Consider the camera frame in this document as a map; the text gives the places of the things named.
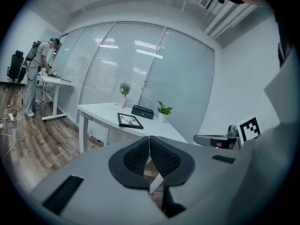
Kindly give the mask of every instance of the shoe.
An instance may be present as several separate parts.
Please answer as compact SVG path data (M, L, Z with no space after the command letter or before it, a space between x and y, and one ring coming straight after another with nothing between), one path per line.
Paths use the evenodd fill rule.
M28 117L30 117L30 118L32 118L34 116L34 112L29 113L29 114L25 114L25 115L28 116Z

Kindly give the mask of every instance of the white desk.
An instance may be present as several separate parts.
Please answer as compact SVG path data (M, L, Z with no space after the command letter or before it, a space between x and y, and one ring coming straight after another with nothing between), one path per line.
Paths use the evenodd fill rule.
M57 115L58 93L60 91L60 85L72 86L72 84L61 82L60 78L49 77L47 74L39 73L39 75L40 75L40 79L44 80L45 83L53 83L55 85L54 98L53 98L53 115L48 117L42 117L42 120L48 120L48 119L54 119L54 118L66 116L66 114L64 113Z
M87 104L78 105L80 111L79 116L79 147L80 152L87 151L88 141L88 122L89 120L96 122L97 124L108 129L107 140L104 142L104 146L107 145L110 130L115 130L120 134L124 134L129 137L144 137L144 136L162 136L187 143L187 141L177 132L177 130L168 122L162 123L154 117L152 120L134 115L142 124L144 129L135 129L128 127L119 127L117 113L124 113L131 115L132 108L121 108L116 103L102 103L102 104ZM153 183L150 185L150 193L152 193L164 179L159 174Z

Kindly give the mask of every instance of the window blind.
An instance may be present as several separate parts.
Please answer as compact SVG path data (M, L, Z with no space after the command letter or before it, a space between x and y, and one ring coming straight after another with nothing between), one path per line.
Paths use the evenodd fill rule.
M142 91L140 106L158 116L158 100L173 107L167 120L189 142L197 134L212 86L214 51L182 33L167 29Z
M132 22L118 22L100 45L87 72L80 104L121 103L120 83L131 85L127 106L136 104L153 62L163 28ZM89 131L105 140L105 131L89 121Z
M73 46L61 78L70 80L73 86L62 86L59 92L59 107L73 122L77 122L77 106L83 81L95 52L112 24L86 27Z
M82 33L84 28L80 28L70 32L56 54L55 60L53 62L52 68L57 73L58 76L61 76L65 63L67 61L68 55L70 54L76 40L79 38L80 34Z

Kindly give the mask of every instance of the small white vase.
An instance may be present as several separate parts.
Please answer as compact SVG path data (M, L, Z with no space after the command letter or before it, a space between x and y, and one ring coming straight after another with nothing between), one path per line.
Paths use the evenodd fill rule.
M167 118L167 115L162 114L162 113L158 113L158 121L160 122L165 122L165 119Z
M125 108L127 103L127 97L123 99L123 102L121 103L121 108Z

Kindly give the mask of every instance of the flower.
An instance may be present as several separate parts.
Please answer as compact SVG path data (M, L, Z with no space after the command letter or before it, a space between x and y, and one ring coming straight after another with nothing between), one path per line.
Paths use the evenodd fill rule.
M120 90L121 90L121 94L124 95L124 97L126 97L126 95L129 93L130 91L130 84L127 82L122 82L120 84Z
M120 84L120 89L121 89L121 90L128 90L128 91L130 91L130 84L127 83L127 82L122 82L122 83Z

